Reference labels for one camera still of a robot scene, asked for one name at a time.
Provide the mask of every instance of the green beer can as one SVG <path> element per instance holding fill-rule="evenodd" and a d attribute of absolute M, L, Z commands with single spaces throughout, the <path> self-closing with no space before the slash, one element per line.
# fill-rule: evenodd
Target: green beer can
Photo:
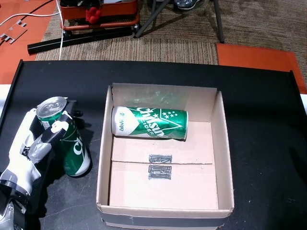
<path fill-rule="evenodd" d="M 36 115 L 44 129 L 59 119 L 66 104 L 64 97 L 51 97 L 37 107 Z M 58 155 L 63 156 L 63 167 L 67 175 L 80 176 L 90 167 L 91 160 L 74 122 L 54 149 Z"/>
<path fill-rule="evenodd" d="M 111 127 L 116 136 L 186 139 L 188 120 L 183 110 L 118 106 Z"/>

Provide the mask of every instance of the metal bracket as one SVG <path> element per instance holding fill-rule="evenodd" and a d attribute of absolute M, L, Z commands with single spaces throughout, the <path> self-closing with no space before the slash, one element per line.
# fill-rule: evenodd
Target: metal bracket
<path fill-rule="evenodd" d="M 99 41 L 104 39 L 110 39 L 115 37 L 124 37 L 132 35 L 132 29 L 130 26 L 117 28 L 117 29 L 109 29 L 102 30 L 99 32 L 91 32 L 86 34 L 72 34 L 66 35 L 63 37 L 62 46 L 71 46 L 76 44 L 82 44 L 87 42 Z M 45 42 L 39 42 L 28 45 L 28 53 L 29 54 L 37 54 L 40 52 L 48 51 L 51 49 L 59 48 L 61 44 L 61 38 L 52 39 Z"/>
<path fill-rule="evenodd" d="M 4 34 L 1 34 L 0 38 L 4 38 L 4 41 L 10 41 L 10 44 L 12 44 L 14 41 L 16 41 L 21 35 L 23 35 L 28 29 L 25 28 L 27 25 L 26 23 L 21 24 L 21 20 L 16 22 L 11 28 L 8 29 L 8 31 Z"/>

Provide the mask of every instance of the orange mat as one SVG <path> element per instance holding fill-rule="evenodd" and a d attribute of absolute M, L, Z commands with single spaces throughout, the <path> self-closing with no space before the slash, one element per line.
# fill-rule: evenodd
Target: orange mat
<path fill-rule="evenodd" d="M 29 13 L 36 7 L 42 5 L 47 0 L 1 0 L 0 23 L 9 16 L 17 13 Z M 56 2 L 50 2 L 43 6 L 34 14 L 52 14 L 56 7 Z M 0 35 L 6 32 L 22 16 L 14 17 L 0 26 Z M 49 24 L 50 17 L 26 17 L 23 23 L 27 23 L 26 31 L 13 44 L 4 42 L 0 46 L 0 84 L 10 84 L 13 80 L 20 59 L 26 61 L 35 60 L 36 55 L 29 55 L 27 45 L 40 42 Z"/>
<path fill-rule="evenodd" d="M 301 93 L 307 93 L 293 52 L 250 46 L 217 44 L 219 64 L 279 71 L 292 70 Z"/>

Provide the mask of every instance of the tripod leg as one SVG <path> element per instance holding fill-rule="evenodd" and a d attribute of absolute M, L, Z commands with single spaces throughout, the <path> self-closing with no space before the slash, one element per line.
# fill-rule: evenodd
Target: tripod leg
<path fill-rule="evenodd" d="M 150 15 L 150 18 L 147 20 L 147 22 L 145 22 L 145 24 L 139 29 L 139 31 L 136 33 L 135 37 L 138 38 L 142 35 L 142 33 L 144 32 L 144 30 L 146 30 L 146 28 L 149 26 L 150 23 L 152 23 L 152 21 L 158 16 L 158 14 L 165 8 L 165 6 L 170 2 L 171 0 L 164 0 L 161 5 L 159 6 L 159 8 L 157 10 L 154 11 L 154 13 L 152 13 Z"/>
<path fill-rule="evenodd" d="M 222 27 L 222 19 L 221 19 L 221 11 L 219 7 L 219 1 L 213 0 L 215 15 L 216 15 L 216 23 L 217 23 L 217 30 L 220 43 L 224 43 L 224 34 L 223 34 L 223 27 Z"/>
<path fill-rule="evenodd" d="M 155 11 L 155 6 L 157 4 L 157 1 L 156 0 L 153 0 L 153 6 L 152 6 L 152 14 L 154 13 Z"/>

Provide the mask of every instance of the can lid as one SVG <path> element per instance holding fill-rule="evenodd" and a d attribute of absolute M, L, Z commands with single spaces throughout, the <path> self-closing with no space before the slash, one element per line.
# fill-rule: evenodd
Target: can lid
<path fill-rule="evenodd" d="M 65 108 L 66 103 L 64 97 L 50 97 L 37 107 L 36 115 L 40 118 L 54 116 Z"/>

